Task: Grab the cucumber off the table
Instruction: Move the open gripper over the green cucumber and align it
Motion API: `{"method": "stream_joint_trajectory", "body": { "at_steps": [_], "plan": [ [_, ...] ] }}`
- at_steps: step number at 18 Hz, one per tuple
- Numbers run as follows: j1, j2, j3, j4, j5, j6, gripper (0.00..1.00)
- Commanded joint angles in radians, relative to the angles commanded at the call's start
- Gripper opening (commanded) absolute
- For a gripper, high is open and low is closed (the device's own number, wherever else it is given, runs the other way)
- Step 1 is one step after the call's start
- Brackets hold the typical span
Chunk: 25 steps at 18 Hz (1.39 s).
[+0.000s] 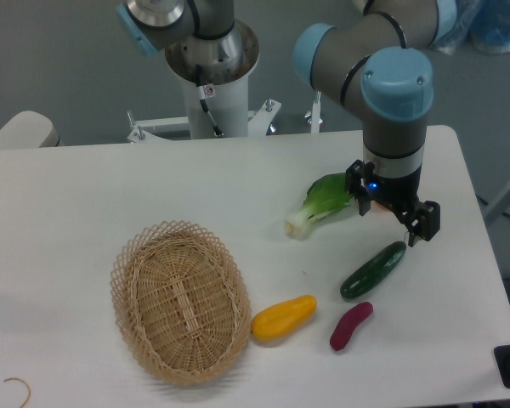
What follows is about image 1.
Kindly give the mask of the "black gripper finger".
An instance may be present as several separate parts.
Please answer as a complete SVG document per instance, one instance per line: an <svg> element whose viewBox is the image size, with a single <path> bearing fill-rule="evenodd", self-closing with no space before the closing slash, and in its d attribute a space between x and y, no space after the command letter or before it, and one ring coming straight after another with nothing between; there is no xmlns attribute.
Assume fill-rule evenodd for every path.
<svg viewBox="0 0 510 408"><path fill-rule="evenodd" d="M440 230L440 204L436 201L417 201L412 212L406 215L409 247L418 241L431 241Z"/></svg>
<svg viewBox="0 0 510 408"><path fill-rule="evenodd" d="M345 173L345 191L351 195L358 205L360 216L365 216L371 209L371 187L374 165L356 160Z"/></svg>

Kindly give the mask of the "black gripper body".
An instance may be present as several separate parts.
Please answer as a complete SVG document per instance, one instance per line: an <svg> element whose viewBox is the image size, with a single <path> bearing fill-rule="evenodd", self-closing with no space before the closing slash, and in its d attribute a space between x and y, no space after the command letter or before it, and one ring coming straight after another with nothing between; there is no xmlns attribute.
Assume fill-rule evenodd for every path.
<svg viewBox="0 0 510 408"><path fill-rule="evenodd" d="M372 201L388 208L396 218L406 224L406 215L413 211L419 201L417 190L422 167L400 178L386 178L375 174L373 170L371 187Z"/></svg>

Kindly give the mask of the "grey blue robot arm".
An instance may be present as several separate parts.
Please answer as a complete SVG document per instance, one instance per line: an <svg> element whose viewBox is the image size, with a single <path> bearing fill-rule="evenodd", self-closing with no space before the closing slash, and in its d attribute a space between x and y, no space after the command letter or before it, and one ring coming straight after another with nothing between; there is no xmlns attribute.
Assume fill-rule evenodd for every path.
<svg viewBox="0 0 510 408"><path fill-rule="evenodd" d="M259 46L231 1L125 1L116 15L142 54L164 52L185 82L192 138L247 136L247 78ZM312 25L292 52L297 76L362 123L363 156L348 168L345 190L360 214L373 202L391 211L410 243L429 241L440 228L439 205L417 195L434 101L422 49L455 19L452 1L369 1L353 28Z"/></svg>

